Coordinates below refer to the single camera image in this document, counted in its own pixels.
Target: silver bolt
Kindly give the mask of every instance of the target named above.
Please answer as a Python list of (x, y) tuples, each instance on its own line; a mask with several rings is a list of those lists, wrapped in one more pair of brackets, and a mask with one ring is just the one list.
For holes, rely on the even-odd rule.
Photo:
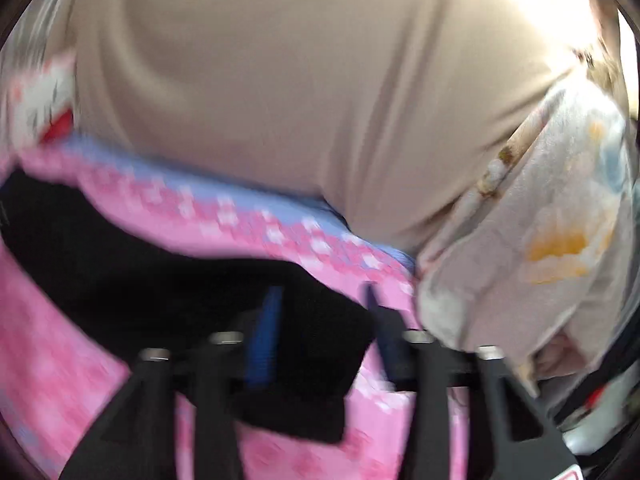
[(406, 330), (402, 337), (408, 343), (433, 343), (435, 339), (431, 334), (425, 332), (424, 330)]
[(234, 345), (243, 339), (242, 332), (216, 332), (209, 337), (209, 341), (215, 345)]
[(168, 361), (171, 352), (166, 348), (145, 348), (140, 352), (140, 359), (143, 361)]
[(476, 351), (482, 361), (493, 361), (495, 359), (504, 359), (504, 352), (497, 346), (479, 346)]

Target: pink fabric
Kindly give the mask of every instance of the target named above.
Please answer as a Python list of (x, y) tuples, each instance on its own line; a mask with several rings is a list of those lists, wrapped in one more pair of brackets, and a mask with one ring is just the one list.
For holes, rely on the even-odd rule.
[[(362, 299), (362, 284), (375, 281), (384, 303), (402, 310), (407, 321), (415, 324), (413, 287), (407, 272), (400, 264), (382, 264), (388, 258), (356, 237), (325, 235), (312, 221), (282, 225), (268, 212), (240, 211), (229, 200), (196, 202), (188, 192), (173, 192), (157, 182), (137, 182), (131, 175), (88, 163), (55, 146), (37, 147), (21, 155), (20, 163), (37, 178), (78, 186), (114, 224), (172, 251), (292, 260), (356, 300)], [(1, 246), (0, 411), (47, 475), (57, 478), (101, 406), (127, 375), (126, 366), (71, 324)], [(180, 480), (193, 478), (193, 411), (187, 400), (179, 399)], [(372, 346), (347, 399), (343, 443), (326, 446), (239, 425), (247, 477), (393, 480), (404, 453), (411, 412), (408, 394), (387, 391)], [(451, 400), (450, 412), (451, 479), (463, 480), (466, 411)]]

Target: brown fabric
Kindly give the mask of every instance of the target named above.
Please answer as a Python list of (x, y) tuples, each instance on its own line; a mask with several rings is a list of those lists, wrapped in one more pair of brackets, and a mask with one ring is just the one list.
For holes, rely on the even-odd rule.
[(322, 195), (415, 251), (588, 19), (587, 0), (66, 0), (47, 51), (77, 47), (91, 134)]

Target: black garment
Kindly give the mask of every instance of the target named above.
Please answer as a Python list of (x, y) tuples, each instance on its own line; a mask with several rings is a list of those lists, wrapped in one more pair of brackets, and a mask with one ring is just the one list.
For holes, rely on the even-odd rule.
[(22, 268), (89, 337), (132, 364), (143, 348), (180, 355), (282, 287), (274, 380), (236, 389), (255, 426), (337, 442), (344, 396), (373, 340), (366, 309), (278, 260), (170, 253), (106, 221), (80, 191), (12, 173), (0, 189), (0, 232)]

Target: white patterned cloth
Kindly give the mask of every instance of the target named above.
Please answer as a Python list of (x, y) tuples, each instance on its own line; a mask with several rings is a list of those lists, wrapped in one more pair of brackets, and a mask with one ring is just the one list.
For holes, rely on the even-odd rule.
[(633, 248), (626, 121), (583, 74), (556, 84), (418, 257), (418, 316), (539, 377), (596, 365)]

